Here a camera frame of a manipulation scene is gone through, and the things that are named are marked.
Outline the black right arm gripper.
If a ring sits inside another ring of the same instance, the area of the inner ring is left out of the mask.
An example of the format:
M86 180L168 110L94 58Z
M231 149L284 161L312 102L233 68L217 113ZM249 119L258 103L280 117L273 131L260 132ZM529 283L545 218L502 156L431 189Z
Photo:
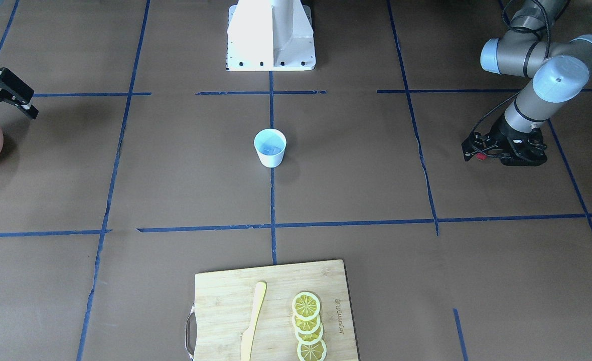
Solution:
M0 68L0 102L13 105L30 119L36 119L39 110L32 105L34 90L8 68Z

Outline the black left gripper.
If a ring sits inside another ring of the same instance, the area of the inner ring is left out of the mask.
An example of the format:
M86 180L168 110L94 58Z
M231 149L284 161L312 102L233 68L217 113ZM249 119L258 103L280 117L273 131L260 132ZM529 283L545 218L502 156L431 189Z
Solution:
M548 160L547 145L539 127L531 128L528 133L519 132L500 116L496 121L496 142L505 166L541 166Z

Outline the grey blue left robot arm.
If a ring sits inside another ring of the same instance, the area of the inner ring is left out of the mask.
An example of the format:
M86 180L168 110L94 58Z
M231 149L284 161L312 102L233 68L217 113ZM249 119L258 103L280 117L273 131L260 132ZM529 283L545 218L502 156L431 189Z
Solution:
M476 128L463 141L464 160L497 158L505 166L540 166L547 162L542 126L577 96L592 76L592 35L555 43L551 29L567 1L525 1L505 19L507 32L488 40L480 66L496 75L528 78L507 100L507 109L487 133Z

